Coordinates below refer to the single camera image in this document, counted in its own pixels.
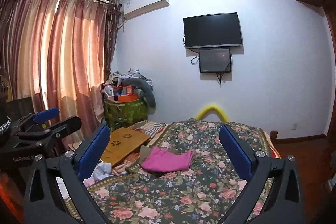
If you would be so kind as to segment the pink pants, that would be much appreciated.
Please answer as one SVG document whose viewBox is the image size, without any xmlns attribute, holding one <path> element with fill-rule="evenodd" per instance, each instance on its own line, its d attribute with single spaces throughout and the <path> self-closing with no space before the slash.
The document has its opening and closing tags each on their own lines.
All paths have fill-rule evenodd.
<svg viewBox="0 0 336 224">
<path fill-rule="evenodd" d="M 191 166 L 194 151 L 187 151 L 180 155 L 165 149 L 153 147 L 149 156 L 141 164 L 141 168 L 150 172 L 170 173 L 188 170 Z"/>
</svg>

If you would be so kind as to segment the green fabric storage box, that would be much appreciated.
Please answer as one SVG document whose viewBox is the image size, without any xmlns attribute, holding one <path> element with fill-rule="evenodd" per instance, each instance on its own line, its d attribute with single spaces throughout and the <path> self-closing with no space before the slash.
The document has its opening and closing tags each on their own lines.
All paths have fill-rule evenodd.
<svg viewBox="0 0 336 224">
<path fill-rule="evenodd" d="M 147 115 L 147 106 L 143 100 L 125 103 L 104 101 L 104 117 L 111 131 L 147 120 Z"/>
</svg>

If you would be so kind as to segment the pink striped curtain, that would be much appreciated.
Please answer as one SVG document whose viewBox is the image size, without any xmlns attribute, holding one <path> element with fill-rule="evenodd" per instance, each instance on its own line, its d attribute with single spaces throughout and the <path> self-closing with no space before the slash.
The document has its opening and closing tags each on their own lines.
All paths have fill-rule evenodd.
<svg viewBox="0 0 336 224">
<path fill-rule="evenodd" d="M 40 112 L 59 109 L 83 141 L 104 117 L 102 84 L 110 75 L 121 5 L 112 0 L 1 0 L 1 66 L 14 99 L 31 98 Z"/>
</svg>

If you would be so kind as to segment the bamboo lap desk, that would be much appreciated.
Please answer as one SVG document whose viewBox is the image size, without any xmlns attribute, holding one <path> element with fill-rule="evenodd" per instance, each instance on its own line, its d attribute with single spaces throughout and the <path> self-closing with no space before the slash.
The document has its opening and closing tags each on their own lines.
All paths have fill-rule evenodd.
<svg viewBox="0 0 336 224">
<path fill-rule="evenodd" d="M 129 128 L 117 129 L 110 134 L 110 141 L 101 156 L 101 160 L 115 166 L 149 139 L 149 135 L 140 131 Z"/>
</svg>

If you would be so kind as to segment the orange box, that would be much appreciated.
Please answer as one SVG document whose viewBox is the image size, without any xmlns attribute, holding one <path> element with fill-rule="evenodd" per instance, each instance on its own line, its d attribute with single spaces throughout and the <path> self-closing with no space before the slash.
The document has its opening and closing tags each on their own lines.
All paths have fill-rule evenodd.
<svg viewBox="0 0 336 224">
<path fill-rule="evenodd" d="M 138 100 L 139 97 L 137 94 L 124 94 L 118 96 L 118 102 L 119 103 L 127 103 Z"/>
</svg>

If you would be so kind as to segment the floral green bed quilt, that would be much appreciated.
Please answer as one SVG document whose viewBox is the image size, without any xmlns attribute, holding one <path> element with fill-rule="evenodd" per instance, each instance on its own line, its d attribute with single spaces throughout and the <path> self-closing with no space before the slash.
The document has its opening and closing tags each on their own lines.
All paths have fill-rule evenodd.
<svg viewBox="0 0 336 224">
<path fill-rule="evenodd" d="M 152 174 L 134 162 L 124 175 L 88 192 L 112 223 L 217 223 L 246 185 L 220 143 L 221 127 L 196 119 L 174 122 L 152 145 L 176 154 L 193 151 L 189 169 Z"/>
</svg>

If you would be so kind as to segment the olive green garment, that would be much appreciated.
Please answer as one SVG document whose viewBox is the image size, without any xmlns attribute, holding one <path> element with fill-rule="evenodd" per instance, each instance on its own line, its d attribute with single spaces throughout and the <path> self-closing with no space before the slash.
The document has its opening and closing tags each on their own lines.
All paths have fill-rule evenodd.
<svg viewBox="0 0 336 224">
<path fill-rule="evenodd" d="M 139 158 L 131 164 L 131 166 L 126 167 L 126 171 L 128 174 L 144 174 L 149 176 L 160 177 L 166 174 L 165 172 L 157 172 L 152 170 L 146 170 L 141 167 L 141 164 L 150 156 L 153 151 L 153 147 L 147 147 L 142 145 L 139 150 Z"/>
</svg>

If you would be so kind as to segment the grey plush pillow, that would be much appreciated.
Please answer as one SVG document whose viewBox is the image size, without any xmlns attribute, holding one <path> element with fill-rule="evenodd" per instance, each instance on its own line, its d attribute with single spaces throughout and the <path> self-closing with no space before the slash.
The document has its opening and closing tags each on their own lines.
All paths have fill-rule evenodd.
<svg viewBox="0 0 336 224">
<path fill-rule="evenodd" d="M 151 108 L 156 107 L 156 101 L 153 94 L 153 88 L 143 79 L 128 78 L 121 81 L 123 86 L 132 86 L 140 90 L 139 97 L 144 100 Z"/>
</svg>

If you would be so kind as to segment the yellow foam bed guard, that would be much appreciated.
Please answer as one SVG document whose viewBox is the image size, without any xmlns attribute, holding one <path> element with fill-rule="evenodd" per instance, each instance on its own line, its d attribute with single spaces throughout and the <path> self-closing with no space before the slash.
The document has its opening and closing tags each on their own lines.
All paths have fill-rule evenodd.
<svg viewBox="0 0 336 224">
<path fill-rule="evenodd" d="M 221 108 L 219 105 L 214 104 L 214 103 L 209 104 L 209 105 L 205 106 L 204 108 L 202 108 L 202 110 L 200 112 L 198 112 L 198 114 L 195 116 L 195 119 L 203 120 L 204 118 L 206 118 L 210 114 L 215 114 L 223 122 L 229 122 L 230 121 L 230 119 L 229 119 L 227 113 L 224 111 L 224 109 Z"/>
</svg>

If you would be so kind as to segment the white air conditioner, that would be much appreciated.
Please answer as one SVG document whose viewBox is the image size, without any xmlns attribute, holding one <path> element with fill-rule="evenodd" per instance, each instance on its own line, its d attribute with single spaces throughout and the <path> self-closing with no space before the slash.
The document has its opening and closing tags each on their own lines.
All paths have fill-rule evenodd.
<svg viewBox="0 0 336 224">
<path fill-rule="evenodd" d="M 170 5 L 169 0 L 122 0 L 123 17 L 126 20 L 156 11 Z"/>
</svg>

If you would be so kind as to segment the white wall socket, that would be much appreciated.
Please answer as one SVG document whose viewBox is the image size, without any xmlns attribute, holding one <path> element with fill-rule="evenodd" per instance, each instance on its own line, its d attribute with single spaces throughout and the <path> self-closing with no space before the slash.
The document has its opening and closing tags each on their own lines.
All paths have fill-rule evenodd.
<svg viewBox="0 0 336 224">
<path fill-rule="evenodd" d="M 292 127 L 291 127 L 291 130 L 296 130 L 296 129 L 297 129 L 297 126 L 298 126 L 298 124 L 297 124 L 297 123 L 294 123 L 294 124 L 292 125 Z"/>
</svg>

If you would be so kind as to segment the small black wall monitor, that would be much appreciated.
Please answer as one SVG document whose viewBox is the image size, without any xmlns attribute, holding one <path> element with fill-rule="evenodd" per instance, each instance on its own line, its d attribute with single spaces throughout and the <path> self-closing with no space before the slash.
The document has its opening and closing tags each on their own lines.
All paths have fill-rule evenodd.
<svg viewBox="0 0 336 224">
<path fill-rule="evenodd" d="M 231 73 L 231 50 L 213 48 L 199 50 L 200 73 Z"/>
</svg>

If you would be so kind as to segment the black wall television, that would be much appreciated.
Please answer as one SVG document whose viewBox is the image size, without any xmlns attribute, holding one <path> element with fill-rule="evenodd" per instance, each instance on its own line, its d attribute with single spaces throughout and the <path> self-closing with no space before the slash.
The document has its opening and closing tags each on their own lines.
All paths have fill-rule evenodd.
<svg viewBox="0 0 336 224">
<path fill-rule="evenodd" d="M 183 19 L 185 47 L 241 47 L 240 21 L 236 12 L 192 16 Z"/>
</svg>

